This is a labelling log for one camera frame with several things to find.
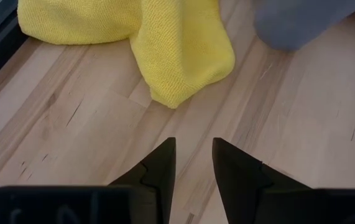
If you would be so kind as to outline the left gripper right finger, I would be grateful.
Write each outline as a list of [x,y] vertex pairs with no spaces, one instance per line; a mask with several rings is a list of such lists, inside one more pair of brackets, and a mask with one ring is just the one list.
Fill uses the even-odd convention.
[[214,175],[229,223],[254,223],[266,190],[309,190],[222,138],[212,146]]

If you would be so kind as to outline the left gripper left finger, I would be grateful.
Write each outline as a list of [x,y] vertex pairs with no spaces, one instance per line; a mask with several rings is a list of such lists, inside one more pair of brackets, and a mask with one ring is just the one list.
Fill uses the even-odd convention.
[[109,186],[122,190],[111,223],[168,224],[176,174],[176,139],[167,138]]

